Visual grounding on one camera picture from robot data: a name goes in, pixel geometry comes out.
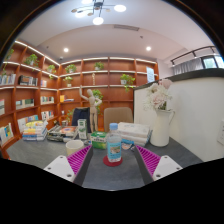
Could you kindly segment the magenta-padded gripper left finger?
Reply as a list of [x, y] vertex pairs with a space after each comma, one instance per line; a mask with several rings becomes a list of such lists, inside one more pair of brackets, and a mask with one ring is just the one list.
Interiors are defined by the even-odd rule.
[[69, 156], [58, 156], [44, 170], [81, 186], [93, 156], [93, 146], [89, 145]]

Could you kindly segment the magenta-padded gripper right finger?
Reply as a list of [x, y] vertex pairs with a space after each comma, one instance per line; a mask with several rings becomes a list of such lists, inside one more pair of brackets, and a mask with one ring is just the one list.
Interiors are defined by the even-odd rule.
[[134, 155], [145, 185], [182, 169], [182, 167], [168, 155], [159, 156], [138, 145], [135, 146]]

